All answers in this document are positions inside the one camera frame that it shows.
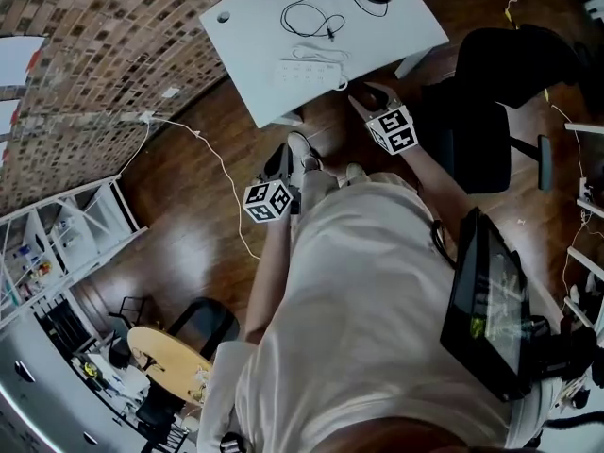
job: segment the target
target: power strip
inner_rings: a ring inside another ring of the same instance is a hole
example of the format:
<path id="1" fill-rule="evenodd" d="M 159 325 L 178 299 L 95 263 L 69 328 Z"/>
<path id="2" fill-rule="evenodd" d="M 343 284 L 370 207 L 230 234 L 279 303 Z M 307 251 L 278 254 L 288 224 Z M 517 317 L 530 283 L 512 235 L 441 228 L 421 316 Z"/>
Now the power strip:
<path id="1" fill-rule="evenodd" d="M 347 81 L 342 65 L 314 60 L 279 60 L 275 69 L 275 84 L 289 87 L 304 86 L 318 92 L 343 91 Z"/>

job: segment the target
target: sneaker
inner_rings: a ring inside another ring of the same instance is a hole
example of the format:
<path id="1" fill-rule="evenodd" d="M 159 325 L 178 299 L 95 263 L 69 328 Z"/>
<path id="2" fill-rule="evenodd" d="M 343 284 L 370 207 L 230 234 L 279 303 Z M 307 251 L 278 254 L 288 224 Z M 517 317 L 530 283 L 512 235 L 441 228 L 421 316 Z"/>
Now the sneaker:
<path id="1" fill-rule="evenodd" d="M 352 181 L 356 177 L 367 176 L 365 170 L 357 162 L 351 162 L 346 166 L 346 181 Z"/>
<path id="2" fill-rule="evenodd" d="M 290 146 L 292 154 L 300 159 L 305 170 L 321 169 L 321 161 L 303 134 L 292 131 L 287 137 L 287 144 Z"/>

